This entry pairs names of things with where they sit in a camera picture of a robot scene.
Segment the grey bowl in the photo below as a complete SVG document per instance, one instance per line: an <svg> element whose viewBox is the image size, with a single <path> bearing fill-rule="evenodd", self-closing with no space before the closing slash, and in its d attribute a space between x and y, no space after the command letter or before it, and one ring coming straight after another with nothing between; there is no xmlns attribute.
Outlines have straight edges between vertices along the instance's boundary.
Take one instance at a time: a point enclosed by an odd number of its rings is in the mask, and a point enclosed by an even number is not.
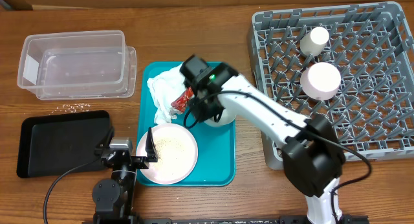
<svg viewBox="0 0 414 224"><path fill-rule="evenodd" d="M216 116L209 118L204 121L205 124L211 127L220 127L227 124L230 124L235 120L236 114L229 112L229 110L224 109L222 113L217 114Z"/></svg>

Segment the red snack wrapper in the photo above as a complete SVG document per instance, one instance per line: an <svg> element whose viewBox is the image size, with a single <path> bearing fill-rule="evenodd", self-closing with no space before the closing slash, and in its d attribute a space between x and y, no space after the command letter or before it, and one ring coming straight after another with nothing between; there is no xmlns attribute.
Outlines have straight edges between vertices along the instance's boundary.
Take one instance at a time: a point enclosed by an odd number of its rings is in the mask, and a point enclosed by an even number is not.
<svg viewBox="0 0 414 224"><path fill-rule="evenodd" d="M188 87L175 101L171 103L172 111L178 114L185 112L188 102L194 96L193 91Z"/></svg>

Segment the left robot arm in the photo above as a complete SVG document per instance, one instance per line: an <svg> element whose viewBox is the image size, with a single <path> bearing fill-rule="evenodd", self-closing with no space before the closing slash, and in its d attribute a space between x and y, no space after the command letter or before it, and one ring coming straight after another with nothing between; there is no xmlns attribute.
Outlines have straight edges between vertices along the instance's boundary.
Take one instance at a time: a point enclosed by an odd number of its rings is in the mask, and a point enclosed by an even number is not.
<svg viewBox="0 0 414 224"><path fill-rule="evenodd" d="M145 156L134 156L131 140L114 138L113 128L95 148L94 154L100 156L104 166L112 169L112 174L109 179L98 181L93 188L94 224L143 222L132 212L132 205L137 171L148 169L150 163L158 161L151 128L147 131L144 149Z"/></svg>

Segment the white napkin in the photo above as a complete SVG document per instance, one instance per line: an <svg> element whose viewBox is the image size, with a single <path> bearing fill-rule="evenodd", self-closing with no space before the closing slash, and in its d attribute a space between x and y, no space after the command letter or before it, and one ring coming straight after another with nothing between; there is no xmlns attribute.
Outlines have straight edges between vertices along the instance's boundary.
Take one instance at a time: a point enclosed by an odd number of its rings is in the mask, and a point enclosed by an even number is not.
<svg viewBox="0 0 414 224"><path fill-rule="evenodd" d="M171 105L186 90L184 76L180 73L181 66L182 64L179 64L147 81L151 97L157 108L154 117L155 124L172 123L172 120L177 119L177 115L183 113Z"/></svg>

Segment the white cup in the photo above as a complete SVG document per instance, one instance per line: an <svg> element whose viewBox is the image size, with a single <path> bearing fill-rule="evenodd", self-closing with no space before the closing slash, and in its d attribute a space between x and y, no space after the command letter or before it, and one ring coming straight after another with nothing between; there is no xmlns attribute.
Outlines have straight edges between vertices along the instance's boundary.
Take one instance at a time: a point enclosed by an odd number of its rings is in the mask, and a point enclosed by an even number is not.
<svg viewBox="0 0 414 224"><path fill-rule="evenodd" d="M329 39L329 32L326 28L316 27L301 39L300 50L306 56L318 56Z"/></svg>

